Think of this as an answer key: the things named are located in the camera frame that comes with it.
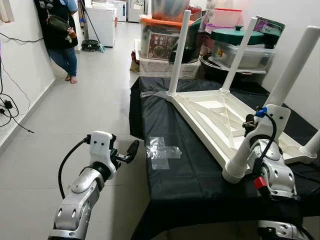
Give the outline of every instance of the bare foot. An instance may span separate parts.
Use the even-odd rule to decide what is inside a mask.
[[[65,78],[65,81],[70,81],[70,79],[71,79],[71,76],[70,76],[69,73],[68,73],[68,75],[67,75],[66,78]]]
[[[71,84],[76,84],[76,83],[78,82],[76,76],[71,76],[71,79],[70,79],[70,80],[71,80],[71,81],[70,81]]]

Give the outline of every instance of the black top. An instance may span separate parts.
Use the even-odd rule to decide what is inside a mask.
[[[150,202],[132,240],[151,239],[164,230],[194,224],[262,219],[292,222],[320,214],[320,191],[310,195],[319,185],[298,176],[295,185],[300,198],[296,202],[265,202],[258,196],[251,174],[238,184],[225,181],[220,165],[172,103],[153,94],[167,91],[169,83],[170,79],[140,77],[131,89],[131,134],[140,135],[140,118],[146,146],[150,137],[163,137],[166,146],[179,147],[182,152],[180,158],[168,159],[169,169],[153,169],[152,160],[147,159]],[[214,81],[180,79],[177,92],[218,90],[221,86]],[[230,90],[251,108],[262,106],[268,94],[256,83],[243,81],[234,81]],[[284,132],[304,145],[317,130],[291,110]],[[312,164],[290,167],[320,180],[319,157]]]
[[[69,49],[78,45],[78,39],[72,39],[72,42],[66,40],[68,33],[61,33],[51,28],[47,24],[48,12],[47,9],[41,8],[40,0],[34,0],[36,9],[38,11],[39,21],[42,28],[43,38],[45,45],[48,49]],[[66,22],[69,21],[69,26],[76,31],[76,25],[73,17],[71,16],[67,6],[62,5],[60,0],[52,0],[53,8],[49,10],[51,15],[56,15]]]

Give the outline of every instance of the orange lid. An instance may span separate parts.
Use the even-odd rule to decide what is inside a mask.
[[[165,21],[165,20],[158,20],[154,18],[149,18],[149,17],[142,17],[141,18],[142,23],[150,24],[150,25],[167,25],[167,26],[172,26],[172,27],[180,27],[182,26],[182,22],[180,21]],[[194,21],[189,21],[189,26],[193,24]]]

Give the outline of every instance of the power adapter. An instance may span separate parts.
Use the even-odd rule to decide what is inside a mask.
[[[13,106],[12,106],[11,101],[4,100],[4,107],[5,107],[6,109],[12,109]]]

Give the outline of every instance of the woman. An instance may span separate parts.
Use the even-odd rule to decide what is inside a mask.
[[[50,57],[67,72],[66,81],[76,84],[78,45],[76,25],[72,15],[78,11],[75,0],[34,0],[38,11],[43,38]],[[67,32],[61,32],[48,25],[50,15],[62,18],[69,24]]]

